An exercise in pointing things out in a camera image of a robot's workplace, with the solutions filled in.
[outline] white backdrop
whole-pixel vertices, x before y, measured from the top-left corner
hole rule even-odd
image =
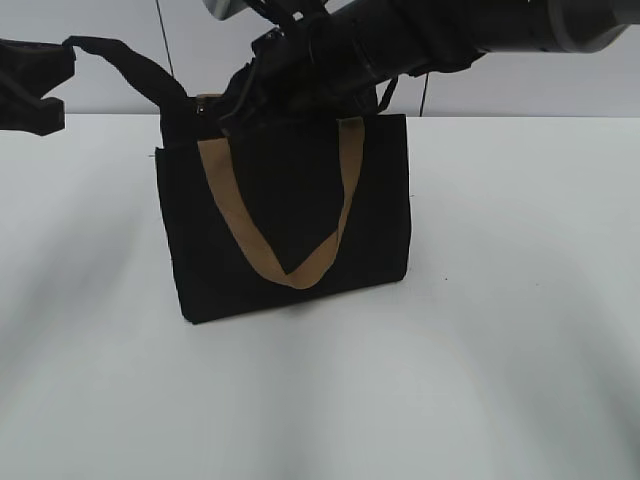
[[[331,0],[337,7],[348,0]],[[219,92],[269,28],[243,12],[211,17],[200,0],[161,0],[176,75],[189,93]],[[167,65],[154,0],[2,0],[0,37],[59,42],[117,37]],[[640,29],[596,55],[501,54],[471,71],[434,75],[430,115],[640,116]],[[78,75],[55,93],[69,112],[149,113],[153,107],[105,62],[79,54]],[[403,78],[392,110],[417,113],[422,81]]]
[[[198,327],[157,117],[0,132],[0,479],[638,480],[640,120],[408,126],[404,282]]]

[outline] white table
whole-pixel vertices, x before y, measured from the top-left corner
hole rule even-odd
[[[640,120],[410,120],[405,282],[192,327],[154,116],[0,133],[0,478],[637,479]]]

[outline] tan handle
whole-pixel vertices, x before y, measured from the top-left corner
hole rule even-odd
[[[331,268],[338,255],[342,233],[347,224],[355,194],[364,148],[362,118],[339,120],[340,171],[344,204],[338,228],[293,272],[287,274],[273,249],[251,219],[233,171],[231,149],[226,138],[198,142],[200,157],[209,188],[233,237],[253,269],[263,278],[297,290],[313,287]]]

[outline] black tote bag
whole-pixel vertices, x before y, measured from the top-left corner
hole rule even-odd
[[[104,57],[160,107],[158,192],[188,321],[404,278],[411,217],[403,115],[265,122],[226,138],[218,119],[227,96],[188,97],[117,40],[64,45]]]

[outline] white wall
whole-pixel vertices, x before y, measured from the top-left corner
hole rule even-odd
[[[334,6],[348,0],[332,0]],[[161,0],[178,79],[189,93],[222,91],[269,28],[243,12],[211,17],[200,0]],[[2,0],[0,36],[58,42],[69,34],[112,36],[166,66],[154,0]],[[434,75],[430,115],[640,116],[640,28],[596,55],[502,54],[471,71]],[[69,112],[146,113],[151,105],[99,59],[79,55],[78,75],[55,93]],[[416,114],[422,81],[404,78],[392,110]]]

